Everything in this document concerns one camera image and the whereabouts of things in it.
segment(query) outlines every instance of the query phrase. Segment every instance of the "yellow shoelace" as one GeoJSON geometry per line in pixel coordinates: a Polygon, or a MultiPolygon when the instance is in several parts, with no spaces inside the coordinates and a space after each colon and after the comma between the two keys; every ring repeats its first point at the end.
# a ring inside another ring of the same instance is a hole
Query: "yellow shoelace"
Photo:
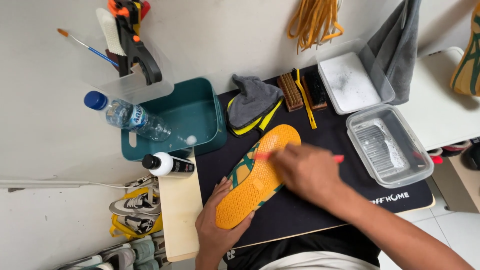
{"type": "Polygon", "coordinates": [[[297,54],[299,47],[304,51],[311,48],[313,44],[321,45],[343,34],[344,29],[337,22],[338,8],[337,0],[301,0],[287,29],[289,39],[298,37],[297,54]],[[296,22],[297,29],[292,34],[292,28],[296,22]]]}

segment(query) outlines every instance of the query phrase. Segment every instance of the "blue bottle cap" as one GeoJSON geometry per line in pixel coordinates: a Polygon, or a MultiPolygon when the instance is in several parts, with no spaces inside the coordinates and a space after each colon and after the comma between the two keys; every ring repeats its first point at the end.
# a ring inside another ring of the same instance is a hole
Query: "blue bottle cap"
{"type": "Polygon", "coordinates": [[[91,109],[102,110],[107,105],[108,98],[98,91],[90,91],[85,95],[84,103],[91,109]]]}

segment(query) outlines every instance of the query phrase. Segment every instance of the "cleaning solution bottle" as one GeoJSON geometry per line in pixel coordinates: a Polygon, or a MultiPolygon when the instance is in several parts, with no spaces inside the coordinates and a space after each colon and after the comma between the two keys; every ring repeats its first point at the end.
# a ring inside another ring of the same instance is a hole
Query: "cleaning solution bottle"
{"type": "Polygon", "coordinates": [[[140,105],[133,105],[119,98],[106,96],[98,91],[85,95],[87,107],[97,110],[108,124],[157,141],[165,141],[171,129],[159,116],[148,113],[140,105]]]}
{"type": "Polygon", "coordinates": [[[155,176],[189,178],[195,171],[195,164],[190,160],[172,157],[164,152],[145,155],[142,165],[155,176]]]}

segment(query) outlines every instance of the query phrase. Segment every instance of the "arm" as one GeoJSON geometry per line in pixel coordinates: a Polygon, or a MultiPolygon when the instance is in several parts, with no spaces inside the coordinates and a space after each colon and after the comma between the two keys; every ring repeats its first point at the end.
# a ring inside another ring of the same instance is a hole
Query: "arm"
{"type": "Polygon", "coordinates": [[[232,182],[226,177],[215,186],[200,215],[195,222],[200,250],[195,259],[197,270],[217,270],[223,255],[238,242],[240,236],[248,229],[255,214],[252,212],[240,224],[231,230],[216,226],[216,207],[229,193],[232,182]]]}
{"type": "Polygon", "coordinates": [[[402,269],[473,269],[442,242],[345,184],[330,151],[288,145],[271,161],[288,189],[353,224],[402,269]]]}

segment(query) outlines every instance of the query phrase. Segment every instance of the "gray towel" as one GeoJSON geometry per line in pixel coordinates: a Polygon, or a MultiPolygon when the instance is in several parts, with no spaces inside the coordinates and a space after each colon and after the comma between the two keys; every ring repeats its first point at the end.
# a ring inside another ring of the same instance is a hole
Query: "gray towel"
{"type": "Polygon", "coordinates": [[[268,113],[283,97],[280,88],[268,85],[259,77],[232,76],[233,83],[240,89],[227,110],[229,126],[242,129],[268,113]]]}
{"type": "Polygon", "coordinates": [[[408,101],[413,68],[417,58],[417,35],[421,0],[409,0],[407,20],[402,30],[405,0],[369,40],[368,45],[395,91],[391,105],[408,101]]]}

